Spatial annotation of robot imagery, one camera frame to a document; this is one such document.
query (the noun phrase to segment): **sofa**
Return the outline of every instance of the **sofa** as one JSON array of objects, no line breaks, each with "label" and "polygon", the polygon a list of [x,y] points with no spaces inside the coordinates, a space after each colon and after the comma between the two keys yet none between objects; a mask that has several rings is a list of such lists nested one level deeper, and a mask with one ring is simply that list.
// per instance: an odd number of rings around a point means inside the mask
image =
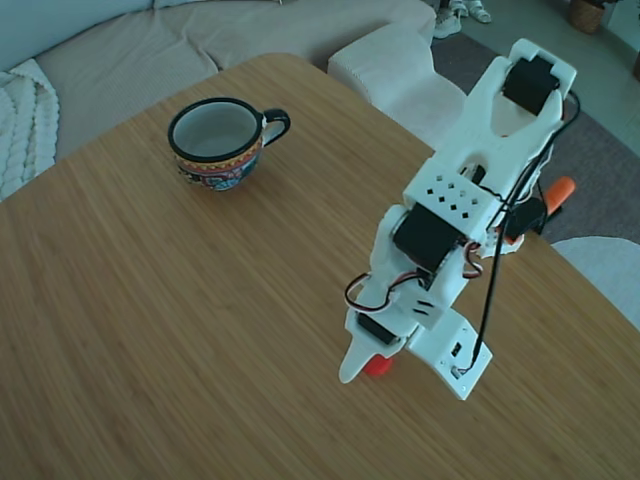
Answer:
[{"label": "sofa", "polygon": [[0,71],[35,57],[57,91],[56,158],[154,103],[263,53],[326,69],[329,57],[392,22],[430,41],[421,0],[5,0]]}]

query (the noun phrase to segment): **mug handle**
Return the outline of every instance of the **mug handle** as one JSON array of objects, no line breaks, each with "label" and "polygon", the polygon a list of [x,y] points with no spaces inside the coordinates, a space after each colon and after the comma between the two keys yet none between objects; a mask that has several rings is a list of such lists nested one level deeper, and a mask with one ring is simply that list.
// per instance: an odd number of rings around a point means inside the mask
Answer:
[{"label": "mug handle", "polygon": [[[264,129],[264,144],[267,145],[275,142],[291,128],[291,118],[289,114],[280,108],[270,108],[265,110],[264,119],[266,120],[267,127]],[[278,122],[278,125],[268,126],[269,123]]]}]

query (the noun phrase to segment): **ceramic mug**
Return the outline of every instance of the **ceramic mug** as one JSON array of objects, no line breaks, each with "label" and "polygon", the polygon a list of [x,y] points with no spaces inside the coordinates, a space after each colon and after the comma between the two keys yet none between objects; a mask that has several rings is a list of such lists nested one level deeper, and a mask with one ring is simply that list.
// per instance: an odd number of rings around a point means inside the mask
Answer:
[{"label": "ceramic mug", "polygon": [[291,127],[284,110],[258,112],[236,98],[208,98],[182,110],[169,125],[169,144],[189,181],[216,191],[238,185],[262,149]]}]

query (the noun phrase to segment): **red wire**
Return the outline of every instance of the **red wire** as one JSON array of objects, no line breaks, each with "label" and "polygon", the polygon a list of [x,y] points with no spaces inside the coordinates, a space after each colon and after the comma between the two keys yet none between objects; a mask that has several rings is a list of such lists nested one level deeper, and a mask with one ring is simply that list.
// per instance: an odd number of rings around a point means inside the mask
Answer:
[{"label": "red wire", "polygon": [[464,271],[462,273],[462,277],[467,280],[473,280],[474,278],[479,278],[482,276],[482,265],[471,259],[471,253],[476,252],[479,248],[480,244],[478,242],[469,242],[464,247],[464,259],[467,264],[469,264],[474,269],[473,272]]}]

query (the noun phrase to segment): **white chair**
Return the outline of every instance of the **white chair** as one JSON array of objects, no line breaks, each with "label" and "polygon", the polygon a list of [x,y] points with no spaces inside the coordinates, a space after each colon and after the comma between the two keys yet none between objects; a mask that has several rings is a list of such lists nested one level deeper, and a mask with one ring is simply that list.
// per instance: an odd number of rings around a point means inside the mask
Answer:
[{"label": "white chair", "polygon": [[328,73],[437,150],[466,95],[434,70],[430,35],[386,25],[333,55]]},{"label": "white chair", "polygon": [[640,330],[640,245],[624,238],[580,237],[553,247]]}]

